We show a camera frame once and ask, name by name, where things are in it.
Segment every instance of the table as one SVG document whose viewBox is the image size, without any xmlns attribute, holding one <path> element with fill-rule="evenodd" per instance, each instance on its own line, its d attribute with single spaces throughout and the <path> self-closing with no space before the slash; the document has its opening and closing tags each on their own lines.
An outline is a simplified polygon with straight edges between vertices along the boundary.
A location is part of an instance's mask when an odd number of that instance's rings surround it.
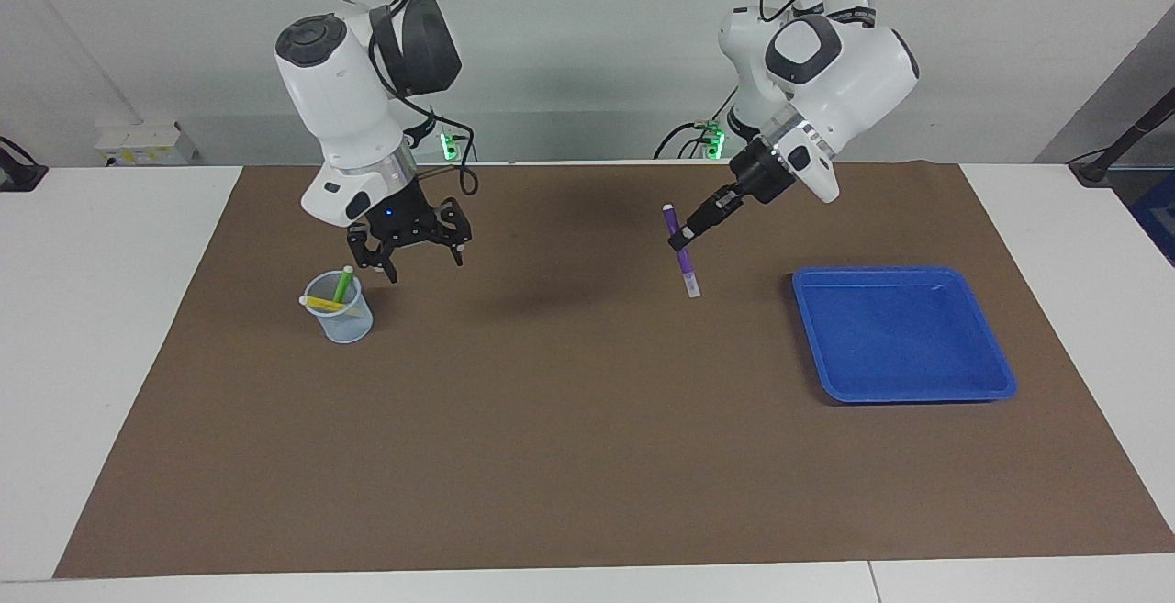
<svg viewBox="0 0 1175 603">
<path fill-rule="evenodd" d="M 167 334 L 236 168 L 54 170 L 34 194 L 0 202 L 0 272 L 34 290 L 5 287 L 5 307 L 42 311 L 0 317 L 6 354 L 0 440 L 4 504 L 0 579 L 52 575 L 106 453 Z M 1175 317 L 1175 272 L 1109 193 L 1082 189 L 1060 167 L 968 166 L 965 173 L 1103 414 L 1171 524 L 1175 429 L 1167 421 L 1175 353 L 1148 348 L 1155 326 Z M 85 219 L 79 221 L 79 214 Z M 1097 225 L 1090 230 L 1086 225 Z M 66 234 L 46 239 L 43 234 Z M 46 260 L 69 253 L 69 262 Z M 1123 267 L 1130 286 L 1106 283 Z M 85 276 L 87 286 L 78 283 Z M 102 289 L 93 294 L 89 289 Z M 69 320 L 61 315 L 68 311 Z M 59 344 L 69 344 L 62 354 Z M 76 369 L 85 363 L 86 386 Z M 39 384 L 27 384 L 36 381 Z M 240 597 L 283 588 L 290 596 L 338 598 L 401 592 L 444 599 L 462 591 L 508 597 L 812 601 L 1034 599 L 1041 591 L 1097 599 L 1161 599 L 1175 557 L 1126 556 L 948 562 L 848 562 L 747 567 L 466 571 L 330 576 L 204 576 L 110 583 L 0 585 L 0 601 Z M 1129 582 L 1134 596 L 1114 583 Z"/>
</svg>

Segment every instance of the pen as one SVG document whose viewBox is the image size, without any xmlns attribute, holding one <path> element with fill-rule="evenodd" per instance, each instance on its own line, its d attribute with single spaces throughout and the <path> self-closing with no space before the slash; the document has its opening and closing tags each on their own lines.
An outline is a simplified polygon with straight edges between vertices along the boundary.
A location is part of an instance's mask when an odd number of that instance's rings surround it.
<svg viewBox="0 0 1175 603">
<path fill-rule="evenodd" d="M 662 214 L 665 215 L 665 226 L 669 227 L 669 235 L 677 234 L 682 229 L 682 226 L 677 221 L 677 212 L 673 210 L 673 205 L 667 203 L 663 206 Z M 682 279 L 685 280 L 685 293 L 690 297 L 699 297 L 701 288 L 698 287 L 698 277 L 693 274 L 693 263 L 690 261 L 690 254 L 685 252 L 685 248 L 677 253 L 677 264 L 682 268 Z"/>
</svg>

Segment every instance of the wall socket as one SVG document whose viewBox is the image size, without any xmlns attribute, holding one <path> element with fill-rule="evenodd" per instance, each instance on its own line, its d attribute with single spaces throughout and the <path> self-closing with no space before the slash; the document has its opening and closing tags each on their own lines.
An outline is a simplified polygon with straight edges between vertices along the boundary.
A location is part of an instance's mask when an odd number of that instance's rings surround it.
<svg viewBox="0 0 1175 603">
<path fill-rule="evenodd" d="M 107 167 L 192 165 L 200 155 L 176 122 L 100 128 L 94 148 Z"/>
</svg>

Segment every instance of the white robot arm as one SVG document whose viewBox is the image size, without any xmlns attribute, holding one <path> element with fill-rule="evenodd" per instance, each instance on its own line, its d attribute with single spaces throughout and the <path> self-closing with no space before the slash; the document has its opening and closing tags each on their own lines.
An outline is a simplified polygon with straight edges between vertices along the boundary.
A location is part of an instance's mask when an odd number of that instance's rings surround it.
<svg viewBox="0 0 1175 603">
<path fill-rule="evenodd" d="M 443 244 L 461 264 L 472 237 L 469 222 L 456 200 L 432 207 L 424 197 L 388 96 L 446 89 L 461 71 L 436 0 L 316 14 L 282 32 L 274 54 L 298 115 L 322 146 L 323 165 L 302 208 L 348 227 L 356 263 L 381 268 L 394 282 L 397 247 Z M 367 223 L 356 223 L 361 219 Z M 369 236 L 377 242 L 374 250 L 367 247 Z"/>
<path fill-rule="evenodd" d="M 824 5 L 826 9 L 835 5 L 838 19 L 801 14 L 772 33 L 758 55 L 751 43 L 743 48 L 747 54 L 740 59 L 759 58 L 761 68 L 757 59 L 754 65 L 745 65 L 754 68 L 752 73 L 740 68 L 740 91 L 744 76 L 754 80 L 757 88 L 766 78 L 784 100 L 759 122 L 747 147 L 731 159 L 736 181 L 701 202 L 670 237 L 673 249 L 682 250 L 730 217 L 746 196 L 768 203 L 797 179 L 821 201 L 834 201 L 840 188 L 832 160 L 850 140 L 898 107 L 918 83 L 914 55 L 898 32 L 873 27 L 870 0 L 824 0 Z M 764 35 L 761 31 L 759 27 L 756 35 Z M 727 43 L 724 52 L 728 49 L 733 48 Z M 753 94 L 748 99 L 744 106 L 768 106 L 768 101 L 754 102 Z"/>
<path fill-rule="evenodd" d="M 778 83 L 767 76 L 763 55 L 766 42 L 786 19 L 826 13 L 838 22 L 855 22 L 864 27 L 872 27 L 874 22 L 873 0 L 785 1 L 788 8 L 772 16 L 739 6 L 727 14 L 719 29 L 718 46 L 738 73 L 738 91 L 726 121 L 731 130 L 747 142 L 759 133 L 759 126 L 783 109 L 793 91 L 786 82 Z M 784 22 L 777 22 L 777 19 L 784 19 Z"/>
</svg>

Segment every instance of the blue tray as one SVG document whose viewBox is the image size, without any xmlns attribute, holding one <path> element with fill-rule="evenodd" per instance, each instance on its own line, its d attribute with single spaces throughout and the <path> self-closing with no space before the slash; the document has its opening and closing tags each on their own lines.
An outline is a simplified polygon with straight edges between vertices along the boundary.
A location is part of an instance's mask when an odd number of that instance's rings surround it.
<svg viewBox="0 0 1175 603">
<path fill-rule="evenodd" d="M 952 268 L 805 268 L 795 299 L 824 389 L 846 403 L 993 401 L 1016 381 Z"/>
</svg>

